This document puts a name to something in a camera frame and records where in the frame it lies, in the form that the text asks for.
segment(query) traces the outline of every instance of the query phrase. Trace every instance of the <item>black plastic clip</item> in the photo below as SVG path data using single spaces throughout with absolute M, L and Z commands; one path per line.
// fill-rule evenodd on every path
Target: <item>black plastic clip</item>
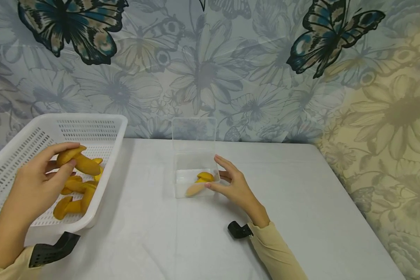
M 240 227 L 236 221 L 231 222 L 227 229 L 235 239 L 246 238 L 254 235 L 247 224 L 245 224 L 244 227 Z
M 36 244 L 28 267 L 35 268 L 63 259 L 72 252 L 80 237 L 74 233 L 64 232 L 54 245 Z

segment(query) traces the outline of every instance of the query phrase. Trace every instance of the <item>white plastic basket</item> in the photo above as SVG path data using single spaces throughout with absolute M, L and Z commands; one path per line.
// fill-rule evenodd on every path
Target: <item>white plastic basket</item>
M 46 114 L 34 118 L 0 151 L 0 210 L 9 194 L 16 171 L 24 163 L 49 145 L 71 141 L 80 142 L 87 147 L 83 152 L 89 158 L 102 158 L 104 172 L 90 202 L 87 213 L 68 214 L 59 221 L 53 216 L 56 203 L 31 225 L 37 234 L 57 235 L 64 231 L 74 233 L 95 224 L 95 214 L 107 181 L 117 159 L 121 142 L 128 124 L 122 115 L 62 113 Z M 92 177 L 80 172 L 84 180 Z M 82 194 L 73 192 L 74 200 Z

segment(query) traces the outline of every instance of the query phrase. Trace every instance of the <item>left hand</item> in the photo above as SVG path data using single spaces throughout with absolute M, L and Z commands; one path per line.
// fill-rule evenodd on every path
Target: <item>left hand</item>
M 57 172 L 56 161 L 50 160 L 55 154 L 77 148 L 79 143 L 65 142 L 51 145 L 37 154 L 16 174 L 9 196 L 0 213 L 0 221 L 10 221 L 30 226 L 57 200 L 66 180 L 76 165 L 74 159 L 64 164 Z

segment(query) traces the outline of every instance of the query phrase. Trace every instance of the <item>transparent box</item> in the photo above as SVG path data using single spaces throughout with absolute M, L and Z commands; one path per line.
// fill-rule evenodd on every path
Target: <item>transparent box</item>
M 173 118 L 172 138 L 174 148 L 175 197 L 186 198 L 190 186 L 202 189 L 192 197 L 212 195 L 204 183 L 196 183 L 197 175 L 208 172 L 214 182 L 219 182 L 215 157 L 216 118 Z

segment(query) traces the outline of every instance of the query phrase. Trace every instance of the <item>white table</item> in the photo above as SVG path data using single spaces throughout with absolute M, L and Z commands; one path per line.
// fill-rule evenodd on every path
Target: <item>white table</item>
M 404 280 L 319 151 L 311 145 L 217 142 L 246 176 L 311 280 Z M 269 279 L 245 215 L 221 195 L 174 198 L 172 143 L 125 139 L 95 227 L 43 279 Z

